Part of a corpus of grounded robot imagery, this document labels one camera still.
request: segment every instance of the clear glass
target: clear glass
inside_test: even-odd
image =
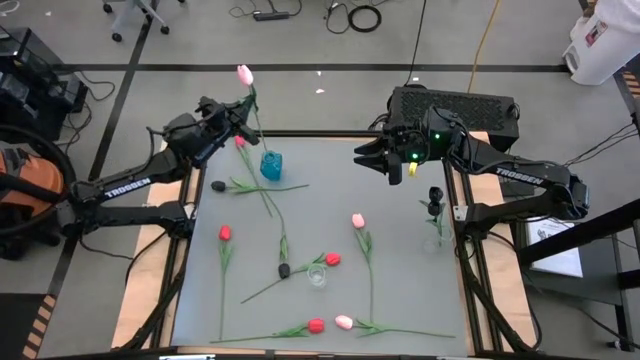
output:
[[[322,289],[327,285],[327,271],[322,265],[311,265],[309,269],[307,269],[307,277],[309,278],[309,282],[316,289]]]

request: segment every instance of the gray tabletop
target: gray tabletop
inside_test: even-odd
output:
[[[296,268],[323,252],[342,255],[339,266],[327,269],[327,284],[314,289],[306,274],[296,274],[253,300],[240,302],[278,279],[280,223],[269,217],[258,193],[215,193],[214,180],[233,176],[252,183],[234,146],[209,161],[176,313],[172,345],[229,348],[466,356],[463,307],[458,291],[453,245],[435,253],[424,241],[435,236],[425,223],[428,214],[418,199],[428,189],[446,192],[440,162],[422,165],[417,178],[405,176],[389,186],[386,176],[353,163],[358,141],[268,138],[269,148],[283,154],[281,181],[258,174],[266,187],[303,189],[271,193],[286,221],[289,264]],[[262,147],[250,149],[258,168]],[[337,315],[369,320],[369,273],[351,215],[362,213],[373,237],[374,321],[396,328],[455,336],[384,333],[358,338],[360,329],[344,331]],[[221,269],[218,232],[233,229],[233,257],[226,276],[223,339],[270,335],[312,318],[323,318],[326,330],[308,338],[264,339],[218,343]]]

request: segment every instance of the green leaf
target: green leaf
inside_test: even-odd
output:
[[[356,318],[356,322],[358,323],[358,325],[366,326],[366,327],[368,327],[368,328],[374,328],[374,327],[376,327],[376,326],[375,326],[375,324],[370,323],[370,322],[365,321],[365,320],[360,320],[360,319],[358,319],[358,318]]]
[[[283,330],[277,333],[274,333],[273,336],[279,337],[305,337],[305,331],[307,330],[307,324],[302,324],[291,329]]]
[[[287,235],[280,238],[280,261],[286,261],[289,257],[289,245],[287,244]]]

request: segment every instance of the black cable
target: black cable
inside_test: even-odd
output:
[[[131,273],[131,269],[133,269],[133,265],[136,263],[136,261],[138,261],[138,259],[140,259],[140,257],[147,252],[147,250],[149,250],[151,247],[153,247],[153,245],[157,244],[160,240],[162,240],[162,238],[167,234],[167,231],[163,231],[160,235],[158,235],[158,237],[156,237],[155,239],[153,239],[153,241],[151,241],[150,243],[148,243],[145,247],[142,248],[142,250],[140,250],[132,259],[131,259],[131,263],[129,263],[129,266],[127,267],[127,273],[124,277],[124,285],[127,285],[127,282],[129,281],[129,274]]]
[[[583,163],[583,162],[585,162],[585,161],[591,160],[591,159],[593,159],[594,157],[598,156],[601,152],[603,152],[603,151],[605,151],[605,150],[607,150],[607,149],[610,149],[611,147],[613,147],[613,146],[615,146],[615,145],[618,145],[618,144],[619,144],[619,143],[621,143],[622,141],[624,141],[624,140],[626,140],[626,139],[629,139],[629,138],[632,138],[632,137],[637,137],[637,136],[638,136],[638,132],[635,132],[634,134],[629,134],[629,135],[626,135],[626,136],[624,136],[624,137],[622,137],[622,138],[619,138],[619,139],[618,139],[618,140],[616,140],[615,142],[613,142],[613,143],[611,143],[611,144],[609,144],[609,145],[607,145],[607,146],[603,147],[602,149],[600,149],[599,151],[597,151],[595,154],[590,155],[589,157],[587,157],[587,158],[585,158],[585,159],[581,159],[581,160],[579,160],[579,161],[574,161],[574,162],[572,162],[571,164],[569,164],[568,166],[575,165],[575,164],[580,164],[580,163]]]
[[[515,245],[513,245],[513,243],[511,243],[511,241],[507,240],[507,238],[505,238],[504,236],[497,234],[493,231],[489,231],[489,235],[496,237],[497,239],[502,240],[504,243],[508,244],[509,247],[516,253],[516,255],[518,254],[518,252],[516,251],[516,247]],[[529,276],[529,274],[524,271],[521,270],[522,275],[524,275],[529,282],[531,283],[531,286],[541,295],[544,296],[549,296],[547,293],[545,293],[544,291],[542,291],[542,289],[540,289],[539,287],[536,286],[535,282],[533,281],[533,279],[531,278],[531,276]],[[633,346],[636,349],[640,350],[640,346],[632,341],[630,341],[629,339],[627,339],[626,337],[618,334],[617,332],[613,331],[611,328],[609,328],[608,326],[604,325],[603,323],[601,323],[600,321],[598,321],[598,319],[594,318],[593,316],[591,316],[591,314],[589,314],[588,312],[586,312],[584,309],[579,308],[577,306],[573,306],[571,304],[568,304],[560,299],[558,299],[557,297],[555,297],[557,300],[563,302],[565,305],[580,311],[582,314],[584,314],[587,318],[589,318],[589,320],[591,320],[593,323],[595,323],[596,325],[600,326],[601,328],[603,328],[605,331],[607,331],[608,333],[610,333],[611,335],[615,336],[616,338],[625,341],[628,345]]]
[[[251,10],[250,12],[244,12],[244,10],[240,7],[240,6],[234,6],[231,9],[229,9],[228,13],[229,15],[233,16],[234,18],[241,18],[241,17],[245,17],[245,16],[251,16],[253,15],[254,12],[258,11],[258,6],[255,3],[255,0],[249,0],[249,2],[251,2],[251,4],[253,5],[253,10]],[[233,14],[233,10],[240,10],[240,15],[234,15]]]
[[[93,81],[93,80],[89,79],[89,78],[87,77],[87,75],[86,75],[83,71],[78,71],[78,73],[80,73],[80,75],[82,75],[82,77],[83,77],[85,80],[87,80],[87,82],[88,82],[89,84],[91,84],[91,85],[109,85],[109,86],[111,86],[111,90],[109,90],[109,92],[107,93],[107,95],[105,95],[105,96],[103,96],[103,97],[101,97],[101,98],[97,98],[97,97],[96,97],[96,95],[95,95],[95,93],[93,92],[93,90],[92,90],[89,86],[87,86],[87,89],[89,90],[89,94],[91,94],[91,97],[92,97],[92,98],[93,98],[93,100],[95,100],[96,102],[100,102],[100,101],[102,101],[102,100],[106,100],[109,96],[111,96],[111,95],[116,91],[116,84],[115,84],[115,83],[113,83],[113,82],[111,82],[111,81],[107,81],[107,80],[105,80],[105,81]]]
[[[92,248],[92,247],[90,247],[90,246],[88,246],[87,244],[84,243],[84,239],[82,238],[82,236],[80,237],[78,242],[80,243],[80,246],[82,246],[85,250],[90,251],[90,252],[95,252],[95,253],[106,255],[106,256],[109,256],[109,257],[112,257],[112,258],[133,260],[132,257],[126,256],[126,255],[113,254],[113,253],[110,253],[108,251]]]
[[[603,141],[599,142],[598,144],[596,144],[595,146],[591,147],[589,150],[583,152],[582,154],[574,157],[571,160],[568,160],[566,163],[564,163],[565,166],[570,166],[573,162],[580,160],[582,157],[588,155],[589,153],[591,153],[592,151],[595,151],[596,149],[598,149],[600,146],[602,146],[603,144],[605,144],[607,141],[612,140],[613,138],[615,138],[616,135],[620,134],[621,132],[623,132],[624,130],[628,129],[630,126],[633,126],[633,124],[629,124],[626,126],[623,126],[620,130],[614,132],[613,134],[609,135],[609,137],[607,137],[606,139],[604,139]]]
[[[542,289],[540,289],[538,286],[536,286],[535,282],[533,281],[533,279],[531,278],[531,276],[529,276],[529,274],[526,271],[521,271],[522,275],[524,275],[529,282],[531,283],[531,286],[540,294],[546,297],[552,297],[555,298],[557,301],[563,303],[565,306],[568,306],[574,310],[577,310],[579,312],[581,312],[584,316],[586,316],[589,320],[591,320],[594,324],[598,325],[600,328],[602,328],[603,330],[605,330],[606,332],[608,332],[609,334],[615,336],[616,338],[624,341],[627,345],[632,346],[638,350],[640,350],[640,345],[634,343],[633,341],[627,339],[626,337],[620,335],[619,333],[613,331],[610,327],[608,327],[607,325],[603,324],[602,322],[600,322],[598,319],[596,319],[595,317],[593,317],[591,314],[589,314],[586,310],[575,306],[573,304],[569,304],[568,302],[564,301],[563,299],[557,297],[557,296],[553,296],[547,292],[542,291]]]
[[[349,17],[349,8],[347,7],[346,4],[342,3],[342,4],[336,4],[337,0],[331,0],[331,5],[329,5],[327,9],[327,15],[324,17],[325,19],[325,23],[324,26],[327,28],[327,30],[329,30],[330,33],[332,34],[336,34],[336,35],[340,35],[340,34],[344,34],[347,32],[347,30],[349,30],[350,25],[347,23],[347,26],[343,29],[343,30],[333,30],[331,29],[331,27],[329,27],[329,21],[331,20],[331,15],[333,15],[333,12],[342,7],[344,8],[344,13],[347,16],[347,18]]]
[[[420,25],[418,26],[418,36],[416,36],[416,46],[413,49],[413,58],[411,59],[411,67],[409,68],[409,77],[407,77],[407,81],[404,83],[404,86],[407,86],[409,81],[411,81],[411,75],[413,74],[413,67],[416,64],[416,54],[418,53],[418,45],[420,44],[420,34],[422,33],[422,22],[424,21],[424,12],[427,8],[427,0],[422,0],[422,14],[420,15]]]
[[[518,252],[516,251],[516,246],[511,241],[509,241],[509,239],[493,231],[489,231],[489,235],[501,240],[504,244],[506,244],[509,248],[511,248],[511,250],[513,250],[516,256],[518,255]],[[542,343],[542,327],[540,326],[540,321],[538,321],[538,316],[536,315],[536,312],[533,311],[533,308],[531,307],[531,304],[529,304],[529,301],[527,301],[527,306],[529,307],[529,312],[531,313],[531,318],[533,319],[533,325],[536,331],[536,338],[537,338],[535,344],[533,344],[533,346],[531,347],[537,350],[540,347],[540,344]]]

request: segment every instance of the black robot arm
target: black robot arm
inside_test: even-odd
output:
[[[184,179],[191,168],[200,168],[234,135],[256,145],[259,140],[249,128],[247,118],[255,98],[249,96],[232,104],[220,104],[202,97],[195,120],[182,114],[161,132],[167,147],[151,156],[143,165],[95,181],[78,181],[71,185],[68,201],[58,204],[58,219],[67,236],[89,233],[103,226],[159,225],[169,234],[189,236],[193,221],[177,201],[149,207],[103,207],[107,200],[154,183],[171,183]]]
[[[465,230],[486,232],[499,221],[515,221],[534,216],[576,220],[589,208],[587,187],[566,167],[549,161],[532,161],[501,153],[470,136],[460,118],[444,109],[429,108],[419,122],[403,122],[393,109],[382,133],[372,142],[355,149],[356,164],[388,174],[389,184],[402,181],[402,164],[423,164],[444,159],[457,171],[496,174],[546,189],[540,196],[497,206],[470,204],[456,209],[456,220]]]

